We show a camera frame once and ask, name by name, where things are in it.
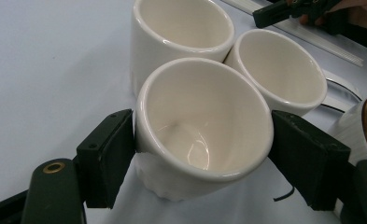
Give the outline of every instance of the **white surface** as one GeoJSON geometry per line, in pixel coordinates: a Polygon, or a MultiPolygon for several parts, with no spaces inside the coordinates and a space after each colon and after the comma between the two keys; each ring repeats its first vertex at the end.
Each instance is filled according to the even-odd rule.
{"type": "Polygon", "coordinates": [[[346,104],[343,101],[331,97],[330,95],[326,96],[325,100],[322,102],[322,105],[339,110],[341,112],[346,112],[352,107],[352,105],[346,104]]]}
{"type": "Polygon", "coordinates": [[[367,142],[361,121],[364,102],[347,110],[328,130],[331,136],[352,149],[349,162],[353,165],[358,161],[367,160],[367,142]]]}
{"type": "MultiPolygon", "coordinates": [[[[235,37],[253,18],[216,1],[235,37]]],[[[45,161],[72,159],[78,144],[110,113],[135,107],[129,79],[133,1],[0,1],[0,201],[29,187],[45,161]]],[[[274,27],[269,29],[290,36],[274,27]]],[[[342,36],[329,40],[364,59],[363,67],[290,36],[319,65],[353,83],[367,98],[367,49],[342,36]]],[[[305,118],[327,130],[341,116],[320,107],[305,118]]],[[[266,160],[252,175],[192,201],[158,198],[130,167],[115,207],[87,209],[88,223],[338,223],[314,212],[266,160]]]]}
{"type": "Polygon", "coordinates": [[[274,139],[271,111],[253,83],[200,58],[157,68],[139,93],[135,167],[171,201],[222,189],[254,171],[274,139]]]}
{"type": "Polygon", "coordinates": [[[323,74],[325,75],[325,78],[328,81],[335,83],[341,86],[342,88],[345,88],[346,91],[351,92],[355,97],[358,98],[358,100],[363,100],[363,97],[360,95],[358,88],[356,88],[354,84],[348,82],[347,80],[343,79],[342,77],[339,77],[325,69],[323,69],[323,74]]]}

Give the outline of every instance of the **cup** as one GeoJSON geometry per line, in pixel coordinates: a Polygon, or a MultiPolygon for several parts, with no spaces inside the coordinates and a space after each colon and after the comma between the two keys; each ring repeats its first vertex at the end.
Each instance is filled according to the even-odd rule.
{"type": "MultiPolygon", "coordinates": [[[[351,148],[348,161],[356,165],[367,160],[367,99],[347,110],[334,122],[328,134],[351,148]]],[[[341,214],[343,203],[337,200],[334,214],[341,214]]]]}
{"type": "Polygon", "coordinates": [[[156,69],[135,111],[138,177],[171,201],[224,188],[258,167],[274,127],[266,102],[241,74],[184,58],[156,69]]]}
{"type": "Polygon", "coordinates": [[[146,78],[174,59],[222,62],[233,45],[227,13],[210,0],[136,0],[131,23],[131,81],[137,97],[146,78]]]}
{"type": "Polygon", "coordinates": [[[272,110],[303,116],[326,97],[326,78],[318,63],[296,42],[276,32],[243,33],[225,63],[252,81],[272,110]]]}

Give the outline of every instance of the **ceramic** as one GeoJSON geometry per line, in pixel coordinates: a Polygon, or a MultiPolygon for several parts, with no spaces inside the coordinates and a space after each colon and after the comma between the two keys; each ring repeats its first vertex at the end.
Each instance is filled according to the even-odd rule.
{"type": "Polygon", "coordinates": [[[252,81],[272,110],[303,116],[326,97],[326,78],[315,59],[276,32],[243,33],[225,63],[252,81]]]}
{"type": "Polygon", "coordinates": [[[171,201],[240,180],[267,157],[274,137],[270,109],[253,84],[207,59],[156,69],[135,113],[137,175],[171,201]]]}
{"type": "Polygon", "coordinates": [[[210,0],[136,0],[131,24],[131,81],[137,97],[157,67],[178,58],[222,62],[233,45],[228,14],[210,0]]]}
{"type": "MultiPolygon", "coordinates": [[[[334,122],[328,134],[351,148],[348,161],[356,165],[367,160],[367,99],[347,110],[334,122]]],[[[343,203],[337,200],[334,214],[341,214],[343,203]]]]}

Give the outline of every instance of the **metal grommet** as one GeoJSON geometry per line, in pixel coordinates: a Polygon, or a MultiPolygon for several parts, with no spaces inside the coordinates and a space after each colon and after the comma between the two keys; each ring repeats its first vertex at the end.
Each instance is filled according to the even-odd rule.
{"type": "Polygon", "coordinates": [[[44,167],[43,173],[48,174],[48,175],[55,174],[55,173],[62,171],[63,168],[64,168],[64,163],[61,161],[56,161],[44,167]]]}

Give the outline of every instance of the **black clamp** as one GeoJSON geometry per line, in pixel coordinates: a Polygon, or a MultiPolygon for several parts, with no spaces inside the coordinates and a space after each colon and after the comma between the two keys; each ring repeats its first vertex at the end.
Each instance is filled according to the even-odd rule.
{"type": "MultiPolygon", "coordinates": [[[[293,0],[288,4],[286,0],[279,0],[268,7],[253,12],[253,18],[258,28],[265,28],[290,16],[298,18],[308,15],[308,24],[314,25],[315,20],[323,16],[341,0],[293,0]]],[[[341,34],[346,26],[346,11],[344,9],[328,13],[328,21],[323,28],[331,35],[341,34]]]]}
{"type": "Polygon", "coordinates": [[[305,119],[273,111],[275,136],[268,157],[315,211],[343,204],[343,224],[367,224],[367,160],[348,162],[351,148],[305,119]]]}
{"type": "Polygon", "coordinates": [[[0,224],[86,223],[83,203],[113,208],[134,154],[133,110],[107,116],[73,160],[39,165],[28,190],[0,202],[0,224]]]}

